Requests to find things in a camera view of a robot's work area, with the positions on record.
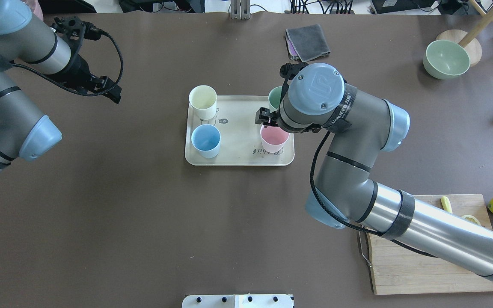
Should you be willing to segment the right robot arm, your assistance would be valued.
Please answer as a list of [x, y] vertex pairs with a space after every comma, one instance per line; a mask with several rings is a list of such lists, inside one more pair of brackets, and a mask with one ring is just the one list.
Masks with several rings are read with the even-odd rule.
[[329, 132], [312, 179], [318, 220], [363, 225], [493, 282], [493, 231], [416, 197], [493, 195], [493, 83], [387, 72], [368, 86], [328, 64], [285, 64], [280, 107], [256, 123]]

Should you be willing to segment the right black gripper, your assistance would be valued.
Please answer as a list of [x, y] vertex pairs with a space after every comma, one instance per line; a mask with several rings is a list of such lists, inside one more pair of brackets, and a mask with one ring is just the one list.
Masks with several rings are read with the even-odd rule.
[[288, 98], [292, 80], [308, 65], [306, 62], [300, 62], [299, 64], [284, 64], [281, 66], [279, 75], [284, 78], [284, 82], [281, 89], [279, 108], [274, 112], [271, 112], [268, 108], [260, 108], [255, 115], [255, 124], [279, 127], [294, 134], [308, 131], [318, 133], [321, 130], [320, 124], [299, 123], [297, 120], [304, 120], [305, 117], [293, 110]]

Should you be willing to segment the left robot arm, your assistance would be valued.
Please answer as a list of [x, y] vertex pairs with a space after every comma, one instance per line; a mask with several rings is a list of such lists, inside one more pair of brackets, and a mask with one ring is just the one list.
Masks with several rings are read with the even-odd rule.
[[121, 87], [90, 72], [80, 56], [85, 39], [108, 33], [76, 16], [55, 18], [48, 26], [21, 0], [0, 0], [0, 172], [20, 157], [36, 160], [61, 141], [48, 115], [6, 75], [23, 68], [63, 90], [121, 101]]

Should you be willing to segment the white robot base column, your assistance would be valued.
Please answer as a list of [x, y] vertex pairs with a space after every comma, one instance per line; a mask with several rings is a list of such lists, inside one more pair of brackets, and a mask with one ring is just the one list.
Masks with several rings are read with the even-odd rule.
[[214, 294], [190, 295], [182, 308], [294, 308], [294, 296], [289, 294]]

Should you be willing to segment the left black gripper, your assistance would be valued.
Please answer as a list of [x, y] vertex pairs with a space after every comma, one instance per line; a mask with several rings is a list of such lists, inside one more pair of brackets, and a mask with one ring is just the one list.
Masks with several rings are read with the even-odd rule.
[[[62, 71], [50, 76], [51, 79], [70, 93], [81, 96], [103, 95], [119, 104], [122, 89], [118, 83], [123, 75], [123, 57], [115, 39], [93, 23], [82, 21], [76, 16], [55, 18], [52, 27], [61, 34], [63, 41], [70, 47], [71, 58]], [[84, 40], [96, 41], [102, 36], [106, 36], [113, 43], [121, 63], [116, 82], [108, 76], [98, 77], [92, 74], [86, 60], [80, 56]]]

